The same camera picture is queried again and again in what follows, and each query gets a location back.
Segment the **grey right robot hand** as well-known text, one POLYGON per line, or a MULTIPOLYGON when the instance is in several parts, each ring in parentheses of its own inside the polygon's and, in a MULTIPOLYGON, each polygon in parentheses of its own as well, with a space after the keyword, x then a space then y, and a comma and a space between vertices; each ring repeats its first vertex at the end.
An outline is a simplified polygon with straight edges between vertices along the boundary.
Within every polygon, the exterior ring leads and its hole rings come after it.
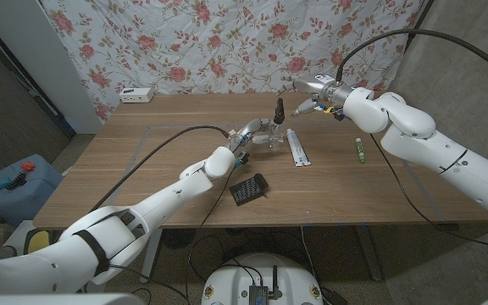
POLYGON ((342 85, 334 77, 325 74, 307 75, 302 78, 283 76, 281 79, 286 81, 286 84, 277 91, 278 96, 292 90, 311 95, 293 111, 292 117, 318 111, 333 114, 337 120, 345 118, 343 107, 353 91, 352 87, 342 85))

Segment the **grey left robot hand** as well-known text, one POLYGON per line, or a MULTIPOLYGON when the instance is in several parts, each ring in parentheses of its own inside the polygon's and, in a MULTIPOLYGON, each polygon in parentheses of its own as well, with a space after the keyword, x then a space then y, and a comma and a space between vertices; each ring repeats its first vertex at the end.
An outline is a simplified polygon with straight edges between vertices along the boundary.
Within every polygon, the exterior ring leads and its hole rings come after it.
POLYGON ((268 144, 272 150, 276 150, 284 141, 281 131, 281 123, 275 123, 272 119, 253 119, 237 132, 232 133, 226 145, 236 157, 236 167, 246 164, 249 154, 244 147, 249 143, 263 145, 268 144))

